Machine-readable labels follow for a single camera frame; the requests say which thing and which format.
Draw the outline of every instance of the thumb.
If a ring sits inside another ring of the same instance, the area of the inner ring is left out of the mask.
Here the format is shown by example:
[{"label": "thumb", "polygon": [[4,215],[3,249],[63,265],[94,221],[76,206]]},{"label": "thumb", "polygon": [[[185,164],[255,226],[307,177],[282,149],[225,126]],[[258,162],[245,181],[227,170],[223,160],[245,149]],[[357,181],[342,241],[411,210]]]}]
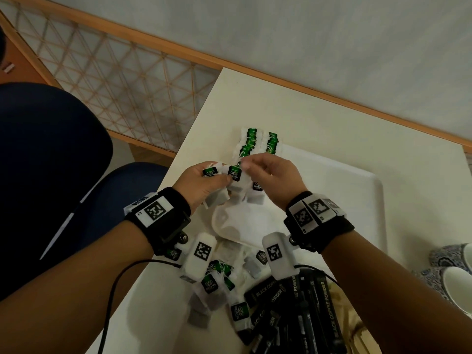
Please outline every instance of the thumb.
[{"label": "thumb", "polygon": [[213,177],[206,178],[205,187],[206,190],[208,190],[209,192],[213,192],[227,187],[229,184],[231,184],[232,180],[233,178],[231,177],[231,175],[217,174]]},{"label": "thumb", "polygon": [[245,161],[241,163],[241,168],[251,177],[251,180],[259,183],[262,188],[267,187],[272,182],[272,176],[259,165]]}]

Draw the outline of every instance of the person's right hand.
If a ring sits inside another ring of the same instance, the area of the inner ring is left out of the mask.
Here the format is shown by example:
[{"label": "person's right hand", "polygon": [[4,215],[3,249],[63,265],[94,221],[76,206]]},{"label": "person's right hand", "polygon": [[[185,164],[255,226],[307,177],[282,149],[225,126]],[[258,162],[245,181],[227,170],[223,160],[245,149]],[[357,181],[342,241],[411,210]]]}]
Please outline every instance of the person's right hand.
[{"label": "person's right hand", "polygon": [[241,168],[259,183],[269,199],[282,210],[303,191],[307,191],[298,169],[290,160],[276,155],[254,154],[241,159]]}]

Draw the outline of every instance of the table top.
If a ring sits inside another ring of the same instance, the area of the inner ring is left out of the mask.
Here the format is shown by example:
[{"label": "table top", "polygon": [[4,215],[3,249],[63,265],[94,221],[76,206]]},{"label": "table top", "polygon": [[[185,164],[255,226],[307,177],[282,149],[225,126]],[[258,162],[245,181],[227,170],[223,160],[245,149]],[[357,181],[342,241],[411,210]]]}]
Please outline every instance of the table top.
[{"label": "table top", "polygon": [[[384,188],[387,253],[407,269],[428,267],[434,247],[469,242],[472,177],[460,145],[224,69],[160,188],[188,166],[229,162],[240,128],[376,174]],[[189,231],[209,223],[198,210]],[[170,266],[150,264],[110,321],[106,353],[247,352],[226,309],[209,330],[186,325],[191,285]],[[100,337],[87,353],[96,353]]]}]

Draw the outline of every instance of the black cable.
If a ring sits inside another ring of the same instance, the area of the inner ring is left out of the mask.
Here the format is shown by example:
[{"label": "black cable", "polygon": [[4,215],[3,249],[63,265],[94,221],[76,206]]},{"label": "black cable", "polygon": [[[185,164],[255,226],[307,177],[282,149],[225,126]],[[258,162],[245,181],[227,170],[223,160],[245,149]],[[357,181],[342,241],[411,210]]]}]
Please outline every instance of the black cable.
[{"label": "black cable", "polygon": [[115,282],[113,282],[113,285],[111,286],[111,291],[110,291],[110,297],[108,298],[108,305],[107,305],[107,313],[105,315],[105,324],[103,325],[103,333],[102,333],[102,339],[100,340],[100,346],[98,348],[98,354],[103,353],[103,348],[105,346],[105,340],[107,338],[107,332],[108,332],[108,325],[110,323],[110,317],[111,317],[111,307],[113,304],[113,296],[115,295],[115,289],[117,288],[117,284],[121,276],[129,270],[131,267],[140,264],[140,263],[146,263],[146,262],[157,262],[157,263],[165,263],[171,266],[174,266],[176,268],[180,268],[181,265],[172,263],[172,262],[167,262],[167,261],[162,261],[162,260],[140,260],[131,263],[130,265],[126,266],[120,274],[116,277]]},{"label": "black cable", "polygon": [[295,268],[307,267],[307,268],[314,269],[315,271],[322,272],[326,277],[328,277],[330,280],[332,280],[334,283],[336,283],[339,288],[341,288],[341,286],[339,285],[339,283],[338,283],[337,280],[335,280],[333,277],[331,277],[329,274],[327,274],[325,271],[323,271],[323,270],[321,270],[321,269],[318,269],[318,268],[313,267],[313,266],[308,266],[308,265],[295,265],[294,267],[295,267]]}]

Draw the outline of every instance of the lattice pattern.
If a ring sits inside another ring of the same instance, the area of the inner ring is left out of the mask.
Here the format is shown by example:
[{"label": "lattice pattern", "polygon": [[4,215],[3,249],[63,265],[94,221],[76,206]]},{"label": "lattice pattern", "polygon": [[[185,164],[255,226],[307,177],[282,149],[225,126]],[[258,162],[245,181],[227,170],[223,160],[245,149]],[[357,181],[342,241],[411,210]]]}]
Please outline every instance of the lattice pattern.
[{"label": "lattice pattern", "polygon": [[109,130],[178,151],[219,71],[0,0],[64,90]]}]

